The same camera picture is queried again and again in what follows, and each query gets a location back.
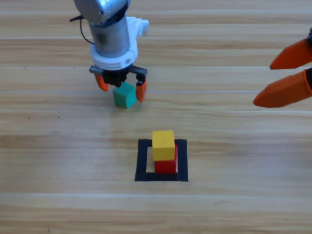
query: yellow cube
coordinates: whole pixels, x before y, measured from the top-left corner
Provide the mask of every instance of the yellow cube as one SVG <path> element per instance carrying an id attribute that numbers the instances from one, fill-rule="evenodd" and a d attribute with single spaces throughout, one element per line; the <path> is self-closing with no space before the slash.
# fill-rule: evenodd
<path id="1" fill-rule="evenodd" d="M 172 130 L 153 131 L 153 160 L 167 161 L 175 158 L 175 135 Z"/>

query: red cube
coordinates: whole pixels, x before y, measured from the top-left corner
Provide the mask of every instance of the red cube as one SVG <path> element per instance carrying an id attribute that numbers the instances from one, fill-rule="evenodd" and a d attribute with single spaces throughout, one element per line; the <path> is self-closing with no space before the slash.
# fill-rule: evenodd
<path id="1" fill-rule="evenodd" d="M 174 174 L 176 173 L 177 145 L 175 145 L 175 158 L 168 161 L 155 161 L 155 173 Z"/>

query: stacked cubes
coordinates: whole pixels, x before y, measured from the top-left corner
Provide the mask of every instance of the stacked cubes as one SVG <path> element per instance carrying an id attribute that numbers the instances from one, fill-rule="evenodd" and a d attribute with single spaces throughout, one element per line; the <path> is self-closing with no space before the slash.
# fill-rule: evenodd
<path id="1" fill-rule="evenodd" d="M 155 173 L 176 173 L 177 146 L 172 130 L 154 131 L 152 136 Z"/>

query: black cable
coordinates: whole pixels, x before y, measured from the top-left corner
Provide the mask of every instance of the black cable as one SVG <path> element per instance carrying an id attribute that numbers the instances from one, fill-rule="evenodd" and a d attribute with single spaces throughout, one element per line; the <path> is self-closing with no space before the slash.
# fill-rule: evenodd
<path id="1" fill-rule="evenodd" d="M 87 42 L 89 42 L 90 44 L 93 44 L 93 45 L 94 45 L 94 43 L 91 42 L 91 41 L 89 41 L 89 40 L 84 36 L 84 34 L 83 34 L 83 32 L 82 32 L 82 19 L 80 19 L 80 31 L 81 31 L 81 35 L 83 36 L 83 38 L 84 38 Z"/>

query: wooden table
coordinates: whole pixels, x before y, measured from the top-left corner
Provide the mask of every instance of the wooden table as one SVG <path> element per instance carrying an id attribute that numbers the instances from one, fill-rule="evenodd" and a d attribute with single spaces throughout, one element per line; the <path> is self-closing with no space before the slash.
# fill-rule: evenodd
<path id="1" fill-rule="evenodd" d="M 0 233 L 311 234 L 312 100 L 253 105 L 297 73 L 269 65 L 311 6 L 132 0 L 148 92 L 123 110 L 88 71 L 72 0 L 1 0 Z M 188 141 L 190 182 L 134 182 L 138 139 L 165 129 Z"/>

